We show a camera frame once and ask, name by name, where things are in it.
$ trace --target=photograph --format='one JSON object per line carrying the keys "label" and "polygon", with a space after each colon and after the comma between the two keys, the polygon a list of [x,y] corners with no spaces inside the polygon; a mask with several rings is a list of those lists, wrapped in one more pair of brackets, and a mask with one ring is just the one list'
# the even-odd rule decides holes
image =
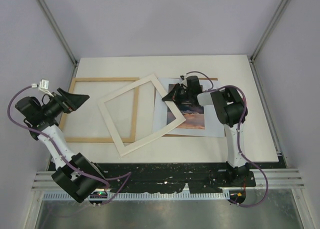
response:
{"label": "photograph", "polygon": [[[170,92],[175,84],[169,84],[168,91]],[[181,129],[198,129],[205,130],[205,110],[203,106],[190,106],[186,101],[185,104],[177,105],[180,112],[185,118],[185,122],[180,124],[177,128]],[[167,109],[166,124],[168,125],[175,119],[170,109]]]}

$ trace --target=white connector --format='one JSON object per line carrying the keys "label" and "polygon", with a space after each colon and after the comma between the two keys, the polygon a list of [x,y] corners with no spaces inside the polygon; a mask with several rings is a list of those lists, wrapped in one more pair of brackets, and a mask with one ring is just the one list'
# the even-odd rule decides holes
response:
{"label": "white connector", "polygon": [[49,95],[50,97],[53,97],[52,93],[49,91],[49,81],[46,79],[42,79],[39,83],[38,90]]}
{"label": "white connector", "polygon": [[183,79],[183,81],[180,84],[184,85],[185,87],[188,87],[187,79]]}

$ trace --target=white wall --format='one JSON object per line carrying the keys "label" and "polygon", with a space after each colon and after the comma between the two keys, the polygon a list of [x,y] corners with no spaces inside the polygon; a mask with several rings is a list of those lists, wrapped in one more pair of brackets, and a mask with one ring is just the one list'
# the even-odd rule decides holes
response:
{"label": "white wall", "polygon": [[320,218],[320,3],[292,0],[257,59],[284,155]]}
{"label": "white wall", "polygon": [[81,57],[251,54],[280,0],[46,0]]}
{"label": "white wall", "polygon": [[[0,227],[20,229],[37,170],[45,169],[47,149],[7,118],[12,96],[41,78],[49,88],[68,88],[73,66],[36,0],[0,0]],[[24,96],[40,95],[31,90]],[[18,121],[23,117],[13,108]]]}

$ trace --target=white tabletop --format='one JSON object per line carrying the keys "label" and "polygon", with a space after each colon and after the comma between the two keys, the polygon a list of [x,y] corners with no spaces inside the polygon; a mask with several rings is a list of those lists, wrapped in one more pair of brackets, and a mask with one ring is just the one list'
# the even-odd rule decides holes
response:
{"label": "white tabletop", "polygon": [[[264,110],[246,55],[142,56],[82,58],[77,78],[142,78],[152,73],[162,78],[178,78],[189,71],[200,71],[218,78],[222,85],[235,85],[247,97],[248,116],[244,124],[244,149],[255,162],[277,162]],[[66,137],[108,137],[108,129],[98,110],[97,99],[130,82],[77,82],[74,93],[90,99],[68,115],[63,132]],[[152,133],[155,90],[151,83],[139,88],[136,139]],[[122,137],[130,134],[133,91],[107,104]],[[113,143],[69,143],[96,163],[207,163],[225,162],[228,156],[225,137],[161,137],[120,157]]]}

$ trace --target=picture frame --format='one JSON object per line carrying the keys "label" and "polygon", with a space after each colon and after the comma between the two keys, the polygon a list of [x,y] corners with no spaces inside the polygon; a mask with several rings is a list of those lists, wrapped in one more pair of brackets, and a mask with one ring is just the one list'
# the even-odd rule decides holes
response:
{"label": "picture frame", "polygon": [[[74,93],[76,84],[78,82],[136,82],[139,77],[74,77],[70,84],[69,93]],[[131,131],[129,137],[121,138],[124,143],[134,143],[136,141],[136,127],[137,127],[137,114],[138,114],[138,99],[139,99],[139,87],[134,88],[133,92],[133,107],[132,107],[132,120]],[[63,113],[59,128],[63,130],[65,127],[68,114]],[[65,137],[67,143],[113,143],[113,138],[110,137]]]}
{"label": "picture frame", "polygon": [[143,84],[146,84],[148,82],[152,82],[154,87],[156,88],[157,92],[164,97],[168,92],[165,90],[165,88],[162,86],[162,84],[159,82],[155,74],[148,75],[140,80],[137,80],[119,90],[116,90],[114,92],[109,93],[108,95],[100,98],[98,100],[98,107],[100,109],[100,112],[102,114],[102,117],[105,121],[106,126],[108,127],[108,130],[111,134],[111,137],[113,139],[113,142],[120,154],[121,157],[137,150],[138,148],[162,137],[163,135],[167,134],[168,132],[172,131],[174,128],[182,124],[186,119],[182,115],[182,113],[179,111],[177,106],[172,101],[165,101],[163,102],[164,105],[166,105],[170,110],[172,111],[173,115],[175,116],[175,120],[173,120],[168,125],[164,126],[157,132],[154,132],[138,141],[135,141],[127,146],[124,145],[124,141],[121,139],[118,130],[111,118],[110,113],[108,112],[105,103],[136,88]]}

